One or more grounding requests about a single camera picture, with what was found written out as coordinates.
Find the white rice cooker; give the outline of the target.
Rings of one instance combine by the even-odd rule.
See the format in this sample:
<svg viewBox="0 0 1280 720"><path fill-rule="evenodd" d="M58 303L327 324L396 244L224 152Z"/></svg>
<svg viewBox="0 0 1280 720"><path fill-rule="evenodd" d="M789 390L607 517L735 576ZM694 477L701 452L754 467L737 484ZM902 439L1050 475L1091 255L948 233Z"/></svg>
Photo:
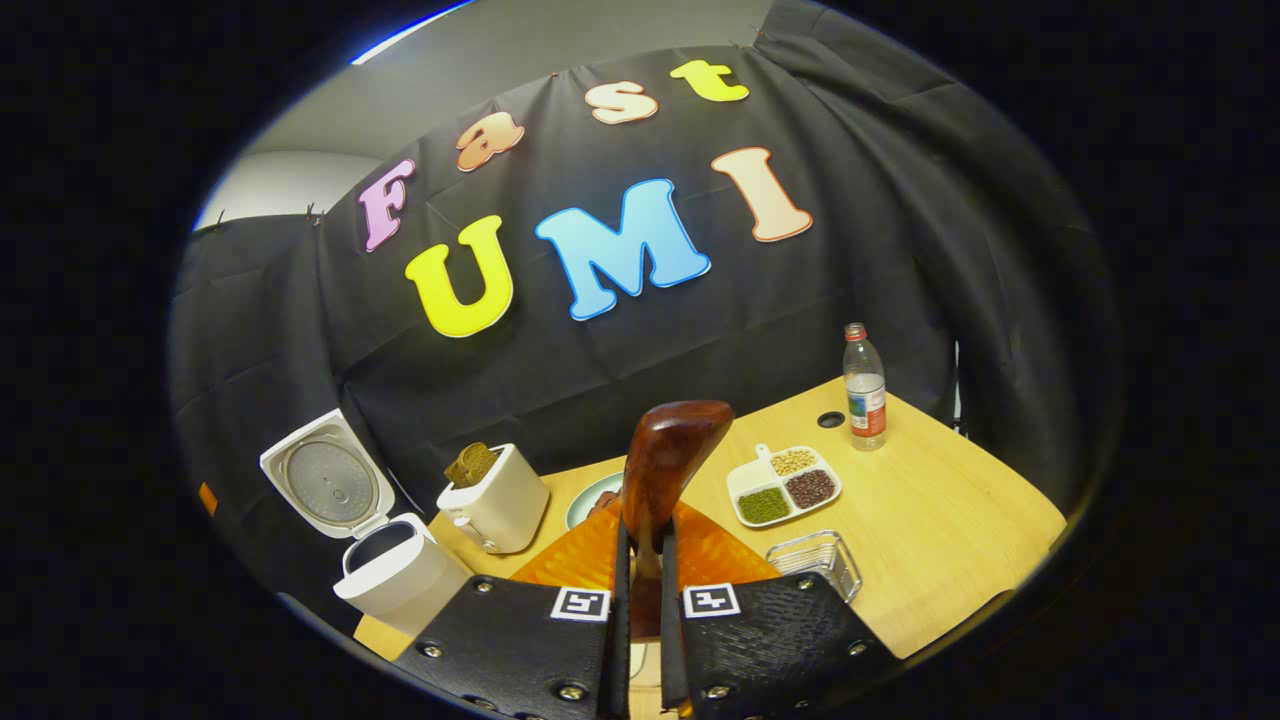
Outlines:
<svg viewBox="0 0 1280 720"><path fill-rule="evenodd" d="M394 514L387 473L342 410L291 432L259 465L307 524L348 541L333 592L364 615L417 635L471 578L419 514Z"/></svg>

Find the white toaster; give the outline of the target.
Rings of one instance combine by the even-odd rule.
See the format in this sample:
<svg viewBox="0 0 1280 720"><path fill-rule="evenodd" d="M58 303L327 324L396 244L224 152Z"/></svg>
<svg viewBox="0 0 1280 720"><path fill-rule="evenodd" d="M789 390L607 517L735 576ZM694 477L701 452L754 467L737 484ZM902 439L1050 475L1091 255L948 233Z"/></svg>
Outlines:
<svg viewBox="0 0 1280 720"><path fill-rule="evenodd" d="M512 443L492 447L495 462L476 484L451 483L436 506L486 553L524 552L534 541L550 491Z"/></svg>

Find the dark red bean heap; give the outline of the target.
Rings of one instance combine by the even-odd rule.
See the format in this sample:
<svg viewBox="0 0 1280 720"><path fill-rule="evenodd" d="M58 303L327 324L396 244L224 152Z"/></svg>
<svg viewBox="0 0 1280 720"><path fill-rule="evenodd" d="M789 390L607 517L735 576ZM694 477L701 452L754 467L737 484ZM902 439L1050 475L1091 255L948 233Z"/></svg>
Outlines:
<svg viewBox="0 0 1280 720"><path fill-rule="evenodd" d="M785 482L796 509L804 510L826 502L836 492L832 475L822 469L800 473Z"/></svg>

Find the brown toast slice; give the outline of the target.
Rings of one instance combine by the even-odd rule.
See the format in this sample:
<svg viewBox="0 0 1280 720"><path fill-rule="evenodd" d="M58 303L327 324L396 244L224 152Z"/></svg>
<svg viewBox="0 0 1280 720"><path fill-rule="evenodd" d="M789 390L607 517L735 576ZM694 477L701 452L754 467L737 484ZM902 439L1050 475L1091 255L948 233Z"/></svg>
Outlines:
<svg viewBox="0 0 1280 720"><path fill-rule="evenodd" d="M468 488L484 480L497 464L498 452L481 442L462 448L454 461L445 468L445 477L457 488Z"/></svg>

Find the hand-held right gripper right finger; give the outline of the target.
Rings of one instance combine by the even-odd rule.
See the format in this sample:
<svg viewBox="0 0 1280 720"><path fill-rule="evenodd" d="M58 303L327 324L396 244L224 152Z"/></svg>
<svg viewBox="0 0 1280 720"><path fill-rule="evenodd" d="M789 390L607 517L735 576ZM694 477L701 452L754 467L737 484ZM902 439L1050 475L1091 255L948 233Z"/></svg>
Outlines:
<svg viewBox="0 0 1280 720"><path fill-rule="evenodd" d="M662 548L660 687L684 720L820 720L900 669L823 571L783 574L686 503Z"/></svg>

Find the clear wire chopstick holder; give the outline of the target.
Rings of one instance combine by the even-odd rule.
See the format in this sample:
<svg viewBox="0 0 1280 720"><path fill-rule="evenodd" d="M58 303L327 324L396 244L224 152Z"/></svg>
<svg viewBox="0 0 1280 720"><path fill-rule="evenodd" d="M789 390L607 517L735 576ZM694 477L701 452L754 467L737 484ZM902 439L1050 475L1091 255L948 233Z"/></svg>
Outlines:
<svg viewBox="0 0 1280 720"><path fill-rule="evenodd" d="M836 530L819 530L776 544L765 552L765 561L783 575L820 574L849 603L863 587L858 564Z"/></svg>

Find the pale green plate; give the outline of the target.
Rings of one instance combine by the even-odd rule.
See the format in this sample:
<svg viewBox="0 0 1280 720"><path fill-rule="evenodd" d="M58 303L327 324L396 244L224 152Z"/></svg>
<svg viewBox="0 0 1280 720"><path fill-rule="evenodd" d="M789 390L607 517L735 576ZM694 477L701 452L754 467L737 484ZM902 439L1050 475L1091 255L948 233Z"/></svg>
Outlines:
<svg viewBox="0 0 1280 720"><path fill-rule="evenodd" d="M622 471L616 471L595 480L580 492L579 496L570 503L564 515L566 529L572 530L575 527L585 521L600 501L602 496L617 496L621 492L623 478L625 474Z"/></svg>

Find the brown wooden spoon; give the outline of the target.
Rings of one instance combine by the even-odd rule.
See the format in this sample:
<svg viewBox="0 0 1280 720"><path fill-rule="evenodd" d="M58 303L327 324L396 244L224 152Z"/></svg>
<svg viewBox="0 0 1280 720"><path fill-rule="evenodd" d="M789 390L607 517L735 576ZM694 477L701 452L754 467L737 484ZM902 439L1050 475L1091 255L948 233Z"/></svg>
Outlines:
<svg viewBox="0 0 1280 720"><path fill-rule="evenodd" d="M620 519L634 552L628 573L632 642L660 637L666 529L687 483L727 434L735 411L722 401L677 401L637 421L623 469Z"/></svg>

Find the white divided grain dish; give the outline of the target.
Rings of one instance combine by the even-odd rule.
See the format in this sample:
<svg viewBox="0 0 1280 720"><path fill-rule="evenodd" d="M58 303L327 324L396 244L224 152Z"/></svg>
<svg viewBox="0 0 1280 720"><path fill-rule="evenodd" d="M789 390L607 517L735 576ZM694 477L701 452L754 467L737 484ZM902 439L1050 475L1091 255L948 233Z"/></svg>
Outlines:
<svg viewBox="0 0 1280 720"><path fill-rule="evenodd" d="M822 469L822 470L828 471L832 475L832 479L835 480L835 484L836 484L836 492L826 502L823 502L820 505L817 505L814 507L810 507L810 509L804 509L804 510L800 510L800 509L795 507L792 500L790 498L790 496L788 496L788 493L787 493L787 491L785 488L785 482L788 478L795 477L795 475L797 475L800 473L792 474L790 477L778 477L774 473L773 468L771 466L771 460L769 460L769 457L771 457L772 454L783 452L783 451L790 450L790 448L808 448L818 459L817 465L814 465L812 468L806 468L805 470L803 470L800 473L810 471L810 470L814 470L814 469ZM735 468L727 475L727 478L726 478L726 488L727 488L727 492L728 492L730 503L731 503L732 510L735 511L737 519L741 523L742 523L742 520L739 516L739 511L736 509L735 500L740 495L742 495L742 493L751 492L754 489L760 489L760 488L764 488L764 487L768 487L768 486L778 486L783 491L783 493L785 493L785 496L786 496L786 498L788 501L788 505L791 506L791 515L788 518L781 520L781 521L776 521L776 523L772 523L772 524L768 524L768 525L764 525L764 527L771 527L771 525L776 525L776 524L780 524L780 523L783 523L783 521L788 521L791 519L800 518L800 516L803 516L803 515L805 515L808 512L813 512L817 509L823 509L824 506L832 503L837 497L840 497L840 495L842 492L841 479L838 478L838 475L837 475L836 470L833 469L833 466L829 462L827 462L826 459L822 457L820 454L817 450L801 445L801 446L792 446L792 447L788 447L788 448L774 451L774 450L769 448L765 445L758 445L755 447L755 451L756 451L756 459L751 460L750 462L745 462L744 465L741 465L739 468Z"/></svg>

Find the clear plastic water bottle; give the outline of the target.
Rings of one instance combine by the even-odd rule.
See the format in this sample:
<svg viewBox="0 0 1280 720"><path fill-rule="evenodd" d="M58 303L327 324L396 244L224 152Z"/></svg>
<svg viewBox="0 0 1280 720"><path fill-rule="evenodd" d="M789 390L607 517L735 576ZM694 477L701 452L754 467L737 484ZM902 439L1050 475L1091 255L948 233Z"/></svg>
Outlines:
<svg viewBox="0 0 1280 720"><path fill-rule="evenodd" d="M861 323L844 328L844 384L855 448L884 445L887 428L884 365Z"/></svg>

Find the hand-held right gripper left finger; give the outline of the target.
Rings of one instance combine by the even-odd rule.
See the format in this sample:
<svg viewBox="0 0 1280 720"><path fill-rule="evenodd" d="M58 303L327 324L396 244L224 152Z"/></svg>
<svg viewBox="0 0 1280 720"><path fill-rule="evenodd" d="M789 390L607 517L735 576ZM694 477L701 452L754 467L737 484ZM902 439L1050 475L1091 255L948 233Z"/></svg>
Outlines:
<svg viewBox="0 0 1280 720"><path fill-rule="evenodd" d="M466 579L396 657L428 693L502 720L628 720L628 543L620 503L509 578Z"/></svg>

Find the green mung bean heap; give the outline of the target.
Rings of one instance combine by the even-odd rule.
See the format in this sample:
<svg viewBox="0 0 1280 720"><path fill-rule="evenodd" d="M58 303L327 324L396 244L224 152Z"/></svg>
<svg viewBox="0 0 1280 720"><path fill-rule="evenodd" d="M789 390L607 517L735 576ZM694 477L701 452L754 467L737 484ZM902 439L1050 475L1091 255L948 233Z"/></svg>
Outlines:
<svg viewBox="0 0 1280 720"><path fill-rule="evenodd" d="M750 527L764 527L791 515L791 506L778 486L742 493L735 505L742 523Z"/></svg>

